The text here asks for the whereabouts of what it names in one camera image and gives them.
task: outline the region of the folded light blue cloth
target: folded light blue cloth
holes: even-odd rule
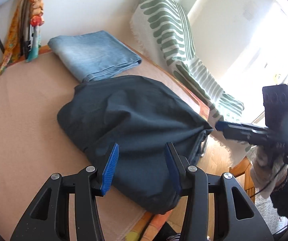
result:
[[[60,35],[48,46],[79,82],[108,79],[139,65],[142,59],[108,32]]]

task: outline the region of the hanging scarf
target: hanging scarf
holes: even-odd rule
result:
[[[2,57],[2,65],[0,67],[0,74],[2,74],[7,65],[17,61],[20,58],[20,12],[23,0],[19,0],[16,11],[9,27],[7,42],[5,45],[5,52]]]

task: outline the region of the metal pivot screw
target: metal pivot screw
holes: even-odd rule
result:
[[[231,179],[231,178],[233,178],[233,175],[229,172],[226,172],[226,173],[224,173],[224,178]]]
[[[58,173],[52,174],[51,179],[53,180],[59,179],[59,174]]]
[[[195,172],[197,170],[197,167],[196,166],[188,166],[188,170],[190,172]]]
[[[86,168],[86,171],[87,171],[87,172],[93,172],[93,171],[95,171],[95,167],[94,167],[94,166],[88,166],[88,167]]]

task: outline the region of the beige tablecloth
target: beige tablecloth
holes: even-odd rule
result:
[[[122,75],[159,80],[197,113],[197,101],[168,74],[147,59]],[[73,97],[77,80],[53,53],[30,63],[19,62],[0,76],[0,234],[7,241],[40,187],[55,172],[75,174],[89,165],[57,123],[60,108]],[[71,240],[74,230],[70,199]],[[106,241],[121,240],[144,210],[114,187],[97,198]]]

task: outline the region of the white glove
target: white glove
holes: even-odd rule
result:
[[[275,188],[276,183],[286,175],[288,168],[284,166],[282,155],[274,161],[273,168],[270,168],[267,165],[268,157],[263,147],[256,146],[256,148],[256,156],[252,160],[250,174],[255,188],[259,188],[259,190],[265,188],[260,194],[263,198],[267,199]]]

